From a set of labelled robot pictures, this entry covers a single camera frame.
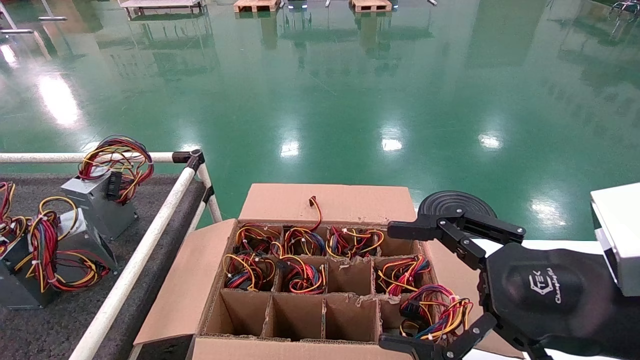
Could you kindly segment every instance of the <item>green epoxy floor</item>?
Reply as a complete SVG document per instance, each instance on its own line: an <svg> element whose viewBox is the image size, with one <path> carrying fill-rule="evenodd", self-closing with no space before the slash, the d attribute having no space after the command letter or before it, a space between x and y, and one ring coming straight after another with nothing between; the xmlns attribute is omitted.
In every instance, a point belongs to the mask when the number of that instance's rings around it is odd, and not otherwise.
<svg viewBox="0 0 640 360"><path fill-rule="evenodd" d="M255 182L390 184L416 205L473 193L531 239L592 240L589 192L640 176L637 24L614 31L581 0L398 5L237 19L212 3L140 22L115 1L55 0L69 20L43 28L39 1L7 3L42 41L0 46L0 151L124 133L151 151L202 146L225 217Z"/></svg>

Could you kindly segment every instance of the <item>white pipe railing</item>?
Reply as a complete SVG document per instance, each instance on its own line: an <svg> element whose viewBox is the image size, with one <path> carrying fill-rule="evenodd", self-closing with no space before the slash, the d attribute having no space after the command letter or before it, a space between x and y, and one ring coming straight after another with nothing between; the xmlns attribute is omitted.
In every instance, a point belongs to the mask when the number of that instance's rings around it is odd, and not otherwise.
<svg viewBox="0 0 640 360"><path fill-rule="evenodd" d="M152 161L154 163L173 163L173 152L150 152ZM137 156L137 153L126 153L125 156ZM67 153L0 153L0 163L81 163L86 156L82 152L67 152ZM113 288L107 295L107 298L102 303L102 306L98 310L98 313L93 318L89 328L84 332L83 337L77 344L76 349L71 354L69 360L91 360L96 351L100 347L102 340L106 336L107 332L111 328L116 316L120 312L122 305L129 296L131 289L138 280L140 273L144 269L151 252L156 246L160 236L164 232L168 222L170 221L173 213L175 212L180 200L183 198L189 183L195 177L196 172L186 167L180 174L180 177L174 184L171 192L164 200L160 211L153 219L151 225L147 229L147 232L140 240L140 244L136 248L135 252L131 256L127 266L122 270L118 280L113 285ZM209 172L204 163L198 167L197 175L202 181L203 185L209 189L213 189ZM204 208L208 206L211 212L213 222L222 221L222 215L220 208L218 207L218 201L215 194L209 197L207 204L201 202L198 205L195 216L192 219L188 233L195 230Z"/></svg>

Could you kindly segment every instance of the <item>black round base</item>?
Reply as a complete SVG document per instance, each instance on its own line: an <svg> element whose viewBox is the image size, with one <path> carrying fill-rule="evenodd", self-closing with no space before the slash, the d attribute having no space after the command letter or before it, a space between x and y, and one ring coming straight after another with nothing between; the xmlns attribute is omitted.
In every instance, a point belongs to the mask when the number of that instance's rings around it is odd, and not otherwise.
<svg viewBox="0 0 640 360"><path fill-rule="evenodd" d="M469 193L446 190L432 193L424 198L418 208L418 214L443 215L455 213L458 209L473 211L490 217L497 218L495 211L480 198Z"/></svg>

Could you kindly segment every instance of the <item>power supply unit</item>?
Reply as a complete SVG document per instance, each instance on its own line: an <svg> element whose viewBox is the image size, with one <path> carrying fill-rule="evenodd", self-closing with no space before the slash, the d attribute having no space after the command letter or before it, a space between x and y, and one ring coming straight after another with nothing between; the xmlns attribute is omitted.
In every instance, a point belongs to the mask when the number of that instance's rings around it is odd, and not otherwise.
<svg viewBox="0 0 640 360"><path fill-rule="evenodd" d="M74 212L69 211L60 215L58 235L65 234L71 228L74 219ZM76 225L69 231L69 234L58 242L58 266L56 273L66 282L74 282L82 279L86 275L86 268L83 266L65 266L70 262L77 262L78 257L73 254L64 254L64 251L76 251L89 260L100 261L111 269L114 274L118 273L118 263L109 245L104 241L98 230L87 221L83 209L77 210Z"/></svg>
<svg viewBox="0 0 640 360"><path fill-rule="evenodd" d="M56 298L58 292L52 286L41 292L40 282L35 277L26 277L31 262L15 269L30 254L26 234L7 244L0 254L0 304L11 310L45 307Z"/></svg>
<svg viewBox="0 0 640 360"><path fill-rule="evenodd" d="M93 224L103 237L114 240L138 217L131 202L119 204L107 199L108 170L95 180L82 180L75 176L61 186L62 192L78 208L84 210L85 219Z"/></svg>

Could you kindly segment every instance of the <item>wire harness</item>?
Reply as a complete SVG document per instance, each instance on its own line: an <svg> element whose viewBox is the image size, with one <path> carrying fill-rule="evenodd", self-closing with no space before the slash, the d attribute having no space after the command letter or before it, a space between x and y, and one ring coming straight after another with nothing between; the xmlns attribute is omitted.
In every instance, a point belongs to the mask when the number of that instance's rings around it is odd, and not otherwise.
<svg viewBox="0 0 640 360"><path fill-rule="evenodd" d="M445 286L425 285L400 306L400 315L405 317L400 333L435 343L451 341L458 337L458 330L468 329L472 307L473 303L468 298L459 298ZM433 319L435 313L440 316Z"/></svg>
<svg viewBox="0 0 640 360"><path fill-rule="evenodd" d="M227 254L227 264L224 266L227 280L225 287L251 291L269 291L269 281L275 275L275 264L268 258L262 258L256 253L245 250L239 254Z"/></svg>
<svg viewBox="0 0 640 360"><path fill-rule="evenodd" d="M378 284L387 295L400 296L402 293L418 291L416 278L431 269L429 261L422 255L412 259L400 259L387 263L376 271Z"/></svg>
<svg viewBox="0 0 640 360"><path fill-rule="evenodd" d="M279 256L280 253L274 253L271 245L278 244L280 233L268 226L259 224L245 224L236 233L236 246L234 253L248 251L257 255L274 254Z"/></svg>
<svg viewBox="0 0 640 360"><path fill-rule="evenodd" d="M318 221L311 229L292 227L284 236L284 252L287 255L295 255L296 247L302 255L324 256L326 255L324 239L315 233L322 222L322 211L316 197L309 198L309 206L314 206L318 212Z"/></svg>
<svg viewBox="0 0 640 360"><path fill-rule="evenodd" d="M94 180L110 170L107 198L126 204L136 195L139 185L154 173L154 162L144 145L123 135L103 139L78 166L82 180Z"/></svg>
<svg viewBox="0 0 640 360"><path fill-rule="evenodd" d="M69 229L58 235L60 219L58 214L45 209L52 202L64 202L71 206L74 219ZM58 250L58 243L63 241L76 226L78 213L76 205L66 197L54 196L44 199L38 208L35 218L26 218L28 225L27 239L31 253L18 263L14 270L18 272L23 266L31 264L26 277L34 277L40 284L40 292L44 293L49 286L60 291L75 291L88 288L99 282L110 269L97 255L86 250ZM66 281L58 275L59 266L85 269L84 277L76 281Z"/></svg>
<svg viewBox="0 0 640 360"><path fill-rule="evenodd" d="M315 267L306 264L298 256L285 255L278 261L278 266L285 271L283 287L292 293L322 294L326 286L326 268L322 264Z"/></svg>
<svg viewBox="0 0 640 360"><path fill-rule="evenodd" d="M0 202L0 256L16 241L18 241L27 229L27 218L12 217L9 212L15 193L15 184L12 182L0 183L2 202Z"/></svg>
<svg viewBox="0 0 640 360"><path fill-rule="evenodd" d="M326 251L335 258L353 259L356 256L366 258L376 254L385 235L379 230L336 229L331 226Z"/></svg>

